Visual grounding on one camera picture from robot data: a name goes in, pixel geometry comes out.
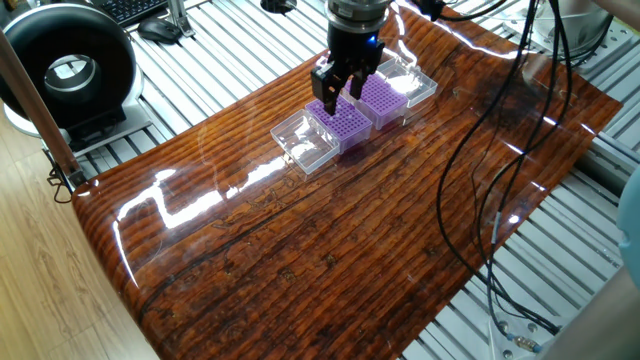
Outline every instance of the purple pipette tip rack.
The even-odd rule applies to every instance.
[[[351,81],[346,84],[345,89],[351,90]],[[356,101],[355,107],[373,122],[376,130],[380,130],[389,122],[403,116],[408,102],[406,96],[393,89],[380,75],[373,74],[369,75],[364,83],[360,101]]]
[[[367,140],[371,134],[371,121],[342,96],[338,96],[336,114],[333,116],[324,111],[324,104],[320,100],[310,102],[305,108],[338,138],[340,154]]]

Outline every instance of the wooden pole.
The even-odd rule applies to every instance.
[[[4,32],[0,31],[0,34],[0,76],[7,82],[27,116],[38,129],[38,133],[49,147],[53,159],[65,175],[70,176],[74,171],[80,169],[78,161],[60,134],[60,129],[42,101],[38,90],[31,82],[9,40]]]

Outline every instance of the metal slotted platform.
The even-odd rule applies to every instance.
[[[452,7],[473,12],[483,3],[461,0]],[[494,14],[517,4],[508,2]],[[287,17],[265,13],[255,0],[189,0],[186,5],[194,38],[167,46],[132,30],[145,80],[140,104],[153,125],[81,157],[88,176],[176,136],[326,48],[320,0],[298,0],[299,11]],[[510,38],[502,21],[478,23]],[[638,75],[637,36],[606,64],[583,75],[624,103],[586,156],[603,176],[622,183],[640,163]],[[617,201],[574,170],[497,252],[496,273],[511,296],[542,315],[574,316],[621,264]],[[485,287],[472,279],[402,357],[489,359],[488,321]]]

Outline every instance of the black cable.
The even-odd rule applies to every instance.
[[[524,60],[522,61],[522,63],[520,64],[520,67],[517,70],[518,72],[520,72],[522,70],[522,67],[524,66],[524,64],[526,64],[527,59],[529,58],[530,51],[531,51],[531,41],[529,41],[529,43],[527,45],[527,52],[524,55]],[[498,112],[498,121],[497,121],[497,124],[496,124],[496,129],[494,130],[493,135],[491,136],[491,140],[489,140],[489,143],[485,147],[485,150],[482,153],[482,157],[480,158],[478,163],[476,163],[476,165],[473,167],[473,170],[471,170],[470,179],[471,179],[471,191],[473,193],[473,218],[475,220],[478,220],[478,221],[479,221],[479,219],[478,219],[478,195],[477,195],[476,182],[475,182],[474,178],[475,178],[476,171],[480,167],[480,164],[482,164],[484,159],[487,157],[487,154],[489,153],[489,149],[493,145],[493,142],[495,141],[495,138],[498,135],[498,131],[500,130],[500,126],[502,125],[502,110],[504,109],[504,102],[506,100],[507,100],[506,96],[504,98],[502,98],[502,104],[500,105],[500,111]],[[474,220],[474,223],[471,225],[472,226],[472,229],[471,229],[471,242],[478,249],[478,252],[480,253],[480,256],[482,257],[482,261],[486,265],[487,264],[487,255],[484,253],[484,248],[482,247],[482,243],[480,241],[476,242],[475,241],[476,236],[475,236],[475,234],[473,234],[473,228],[476,225],[475,224],[475,220]]]
[[[450,16],[446,16],[446,15],[440,15],[440,19],[446,20],[446,21],[453,21],[453,22],[473,20],[473,19],[482,17],[482,16],[492,12],[493,10],[499,8],[500,6],[502,6],[506,2],[507,2],[507,0],[500,0],[497,3],[489,6],[488,8],[486,8],[484,10],[481,10],[481,11],[475,13],[475,14],[463,15],[463,16],[458,16],[458,17],[450,17]]]
[[[525,31],[524,31],[525,34],[528,34],[530,29],[531,29],[531,25],[532,25],[532,21],[533,21],[533,15],[535,15],[535,12],[532,14],[532,11],[534,11],[534,9],[535,9],[535,4],[536,4],[535,0],[531,0],[530,1],[529,13],[528,13],[528,16],[527,16],[527,21],[525,22]],[[507,79],[505,80],[503,86],[498,91],[497,96],[495,97],[493,102],[490,104],[489,108],[485,111],[485,113],[481,116],[481,118],[478,119],[478,121],[472,126],[472,128],[469,130],[469,132],[467,132],[465,137],[460,141],[460,143],[458,144],[458,146],[454,150],[453,155],[451,156],[451,158],[447,162],[447,165],[445,166],[445,170],[444,170],[443,175],[440,178],[440,182],[438,184],[438,191],[437,191],[437,196],[436,196],[436,214],[437,214],[438,226],[439,226],[440,232],[441,232],[441,234],[443,236],[443,239],[444,239],[445,243],[447,244],[447,246],[450,248],[450,250],[453,252],[453,254],[458,258],[458,260],[460,260],[460,262],[472,274],[477,276],[485,284],[487,283],[486,277],[484,275],[480,274],[478,271],[476,271],[466,261],[466,259],[464,259],[464,257],[462,257],[462,255],[455,248],[455,246],[453,245],[453,243],[451,242],[451,240],[449,239],[449,237],[448,237],[448,235],[446,233],[446,229],[444,228],[444,220],[442,219],[442,191],[443,191],[444,183],[446,181],[446,176],[449,173],[449,171],[451,170],[453,162],[455,161],[456,157],[460,153],[462,147],[469,140],[469,138],[473,135],[473,133],[477,130],[477,128],[482,124],[482,122],[484,122],[484,120],[486,119],[487,115],[495,108],[496,104],[500,101],[500,99],[502,98],[504,92],[506,91],[506,88],[508,88],[508,86],[509,86],[509,84],[511,82],[511,79],[514,77],[515,72],[519,67],[520,61],[522,59],[523,48],[524,48],[525,44],[526,44],[526,36],[523,36],[523,38],[521,39],[520,46],[518,47],[518,52],[516,54],[516,58],[514,59],[512,68],[511,68],[511,70],[510,70],[510,72],[509,72],[509,74],[507,76]],[[529,309],[525,308],[524,306],[522,306],[522,305],[518,304],[517,302],[515,302],[513,299],[511,299],[511,297],[508,294],[506,294],[506,292],[504,291],[504,289],[502,287],[500,287],[500,289],[493,289],[493,290],[500,297],[502,297],[503,299],[508,301],[516,310],[518,310],[519,312],[523,313],[523,315],[526,315],[529,319],[531,319],[532,321],[534,321],[538,325],[540,325],[540,326],[542,326],[542,327],[544,327],[546,329],[549,329],[549,328],[553,329],[552,328],[553,324],[551,324],[548,320],[544,319],[542,316],[540,316],[539,314],[535,313],[534,311],[529,310]]]
[[[558,37],[562,38],[562,43],[563,43],[563,48],[565,53],[567,53],[568,50],[568,41],[567,41],[567,37],[566,37],[566,31],[564,29],[564,25],[562,24],[562,20],[560,18],[560,13],[559,13],[559,5],[557,3],[558,0],[552,0],[550,1],[552,10],[554,11],[554,15],[556,17],[556,34],[554,37],[554,56],[553,56],[553,61],[554,61],[554,65],[557,65],[557,50],[558,50]],[[505,191],[505,193],[503,194],[503,198],[501,200],[501,204],[500,204],[500,208],[498,210],[498,214],[501,213],[502,209],[504,209],[504,205],[506,203],[506,198],[508,197],[508,194],[511,190],[511,186],[513,185],[514,179],[517,176],[520,167],[522,165],[522,161],[523,159],[526,157],[526,155],[528,153],[530,153],[531,151],[535,150],[535,148],[537,148],[540,144],[542,144],[554,131],[555,129],[557,129],[558,125],[562,122],[562,120],[564,119],[564,116],[566,115],[566,112],[568,110],[568,106],[569,106],[569,102],[571,99],[571,93],[572,93],[572,69],[571,69],[571,60],[570,59],[566,59],[566,66],[567,66],[567,97],[565,98],[565,102],[564,102],[564,106],[562,109],[562,112],[560,114],[560,117],[558,118],[558,121],[556,122],[556,124],[554,125],[554,127],[547,132],[547,134],[545,134],[545,136],[543,136],[542,139],[540,139],[535,145],[531,146],[531,143],[533,142],[533,139],[535,138],[535,135],[537,135],[537,129],[539,129],[539,126],[536,127],[536,130],[534,130],[534,133],[532,133],[532,136],[530,137],[529,141],[528,141],[528,146],[525,148],[525,151],[518,156],[515,161],[512,161],[507,167],[503,168],[501,170],[501,172],[494,178],[494,181],[491,183],[491,185],[489,186],[489,189],[487,191],[487,193],[485,194],[485,198],[483,200],[483,204],[480,208],[480,215],[482,216],[482,212],[484,210],[484,206],[486,204],[486,200],[488,198],[489,193],[491,192],[491,188],[493,188],[493,186],[497,183],[497,181],[508,171],[508,169],[511,168],[511,166],[513,166],[514,164],[518,164],[518,167],[516,168],[516,171],[514,171],[514,174],[511,178],[511,181],[509,182],[509,186],[507,187],[507,191]],[[555,74],[555,70],[552,70],[552,78],[554,77]],[[550,88],[549,94],[553,94],[553,89]],[[500,216],[498,215],[496,217],[496,220],[499,221]],[[499,226],[498,223],[494,224],[494,234],[495,234],[495,229],[497,229],[497,227]],[[492,239],[492,251],[490,254],[490,259],[489,259],[489,264],[490,266],[488,266],[488,278],[489,280],[491,280],[491,264],[493,262],[493,252],[495,250],[495,244],[494,241]],[[492,311],[492,304],[489,304],[489,308],[490,311]]]
[[[571,61],[576,60],[579,57],[582,57],[578,62],[572,65],[573,67],[578,67],[583,65],[584,63],[587,62],[587,60],[589,60],[596,53],[600,45],[602,45],[602,42],[604,41],[604,39],[607,37],[607,32],[609,31],[609,27],[611,27],[611,23],[613,23],[613,15],[609,15],[607,17],[607,26],[604,27],[598,40],[589,49],[579,54],[569,56]]]

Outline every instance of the glossy wood grain surface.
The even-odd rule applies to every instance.
[[[381,38],[391,51],[415,56],[439,84],[408,125],[373,131],[366,144],[304,176],[269,130],[313,100],[312,59],[75,192],[91,246],[161,358],[392,358],[469,278],[439,233],[435,190],[515,47],[472,23],[448,28],[399,12]],[[529,56],[501,116],[478,129],[450,173],[443,217],[474,266],[471,174],[484,195],[525,146],[549,69],[545,58]],[[565,94],[558,92],[543,133]],[[501,239],[619,108],[574,76],[568,117],[527,157]],[[505,185],[489,196],[485,248]]]

